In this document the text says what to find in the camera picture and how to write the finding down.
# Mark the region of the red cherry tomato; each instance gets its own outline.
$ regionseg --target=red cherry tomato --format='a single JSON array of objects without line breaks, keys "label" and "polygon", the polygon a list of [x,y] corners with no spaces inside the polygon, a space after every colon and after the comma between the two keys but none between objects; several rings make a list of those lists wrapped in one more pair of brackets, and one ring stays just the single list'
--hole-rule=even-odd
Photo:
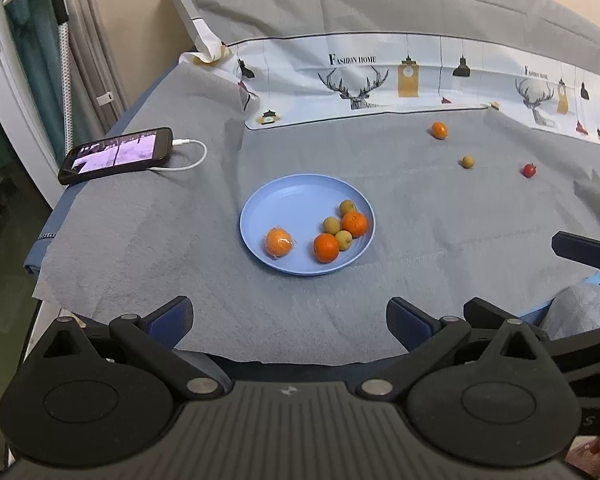
[{"label": "red cherry tomato", "polygon": [[527,178],[531,178],[536,174],[536,167],[533,164],[527,164],[522,168],[522,174]]}]

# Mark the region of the curtain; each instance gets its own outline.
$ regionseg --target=curtain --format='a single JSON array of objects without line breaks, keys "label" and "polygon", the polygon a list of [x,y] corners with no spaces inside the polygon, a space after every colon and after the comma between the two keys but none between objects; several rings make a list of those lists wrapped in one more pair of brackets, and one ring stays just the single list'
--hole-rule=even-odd
[{"label": "curtain", "polygon": [[[5,11],[33,101],[60,163],[64,159],[64,117],[58,24],[51,0],[14,0]],[[81,102],[75,97],[73,107],[74,144],[88,142],[93,136]]]}]

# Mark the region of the white door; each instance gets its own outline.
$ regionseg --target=white door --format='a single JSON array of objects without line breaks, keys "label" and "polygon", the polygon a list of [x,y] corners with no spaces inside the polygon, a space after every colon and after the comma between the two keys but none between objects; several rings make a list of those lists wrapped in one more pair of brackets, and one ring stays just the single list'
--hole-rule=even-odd
[{"label": "white door", "polygon": [[0,0],[0,124],[22,165],[51,207],[62,195],[58,165],[11,39]]}]

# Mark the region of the metal screw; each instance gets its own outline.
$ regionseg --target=metal screw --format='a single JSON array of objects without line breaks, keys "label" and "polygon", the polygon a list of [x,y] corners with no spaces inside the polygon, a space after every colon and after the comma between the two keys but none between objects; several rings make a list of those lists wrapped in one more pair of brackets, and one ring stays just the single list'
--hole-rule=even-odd
[{"label": "metal screw", "polygon": [[384,379],[368,379],[362,383],[362,391],[373,396],[383,396],[390,394],[394,386]]},{"label": "metal screw", "polygon": [[187,383],[187,390],[192,394],[208,395],[218,388],[218,382],[209,377],[196,377]]}]

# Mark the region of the blue plate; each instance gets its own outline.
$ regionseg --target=blue plate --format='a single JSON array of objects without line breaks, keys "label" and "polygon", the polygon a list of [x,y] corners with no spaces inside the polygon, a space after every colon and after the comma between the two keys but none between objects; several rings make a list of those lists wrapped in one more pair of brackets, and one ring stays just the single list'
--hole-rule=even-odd
[{"label": "blue plate", "polygon": [[[369,228],[330,264],[321,264],[314,257],[314,238],[322,232],[327,216],[340,217],[338,206],[347,199],[366,216]],[[264,238],[273,227],[282,227],[294,240],[292,251],[278,259],[264,249]],[[242,240],[256,258],[299,276],[327,274],[349,265],[369,247],[375,232],[376,216],[362,193],[337,178],[311,173],[283,176],[265,184],[251,195],[240,214]]]}]

